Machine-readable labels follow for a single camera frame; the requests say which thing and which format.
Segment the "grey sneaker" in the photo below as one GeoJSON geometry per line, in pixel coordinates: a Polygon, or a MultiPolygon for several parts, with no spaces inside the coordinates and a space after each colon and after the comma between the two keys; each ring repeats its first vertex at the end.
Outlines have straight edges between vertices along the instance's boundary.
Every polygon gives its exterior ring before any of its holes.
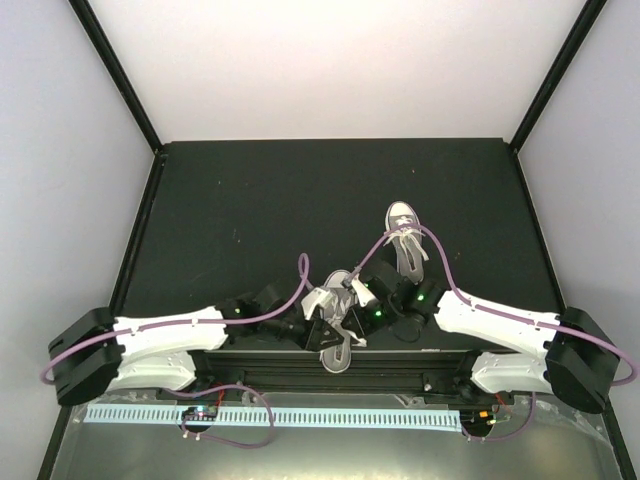
{"type": "Polygon", "coordinates": [[[419,218],[409,204],[396,201],[389,206],[385,217],[385,227],[389,233],[386,243],[395,250],[399,274],[414,284],[423,281],[424,263],[429,260],[418,225],[419,218]]]}
{"type": "Polygon", "coordinates": [[[345,372],[352,360],[351,343],[355,337],[342,326],[342,322],[349,309],[358,301],[356,295],[343,285],[348,275],[347,270],[335,270],[326,278],[322,287],[313,289],[313,292],[323,290],[330,293],[329,303],[321,305],[321,317],[342,336],[341,344],[320,352],[323,367],[332,374],[345,372]]]}

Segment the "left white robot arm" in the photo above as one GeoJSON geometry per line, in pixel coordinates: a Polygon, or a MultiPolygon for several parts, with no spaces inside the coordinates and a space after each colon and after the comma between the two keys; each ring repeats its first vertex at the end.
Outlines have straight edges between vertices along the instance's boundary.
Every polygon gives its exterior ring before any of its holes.
{"type": "Polygon", "coordinates": [[[108,308],[84,314],[49,343],[49,363],[40,374],[54,386],[62,406],[76,406],[116,390],[159,388],[207,397],[213,372],[196,364],[195,352],[210,352],[253,335],[286,340],[319,352],[340,344],[329,310],[335,289],[299,286],[288,295],[271,284],[192,312],[153,318],[116,317],[108,308]]]}

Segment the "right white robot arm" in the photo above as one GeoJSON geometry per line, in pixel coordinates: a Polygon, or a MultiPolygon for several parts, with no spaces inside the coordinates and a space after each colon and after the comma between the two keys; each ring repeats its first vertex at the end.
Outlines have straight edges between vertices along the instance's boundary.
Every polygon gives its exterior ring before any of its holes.
{"type": "Polygon", "coordinates": [[[455,377],[456,394],[467,403],[487,394],[534,392],[586,413],[605,409],[620,355],[582,310],[557,314],[487,302],[432,278],[414,283],[384,261],[350,274],[345,284],[357,304],[343,324],[359,337],[400,321],[434,321],[443,332],[503,347],[473,356],[455,377]]]}

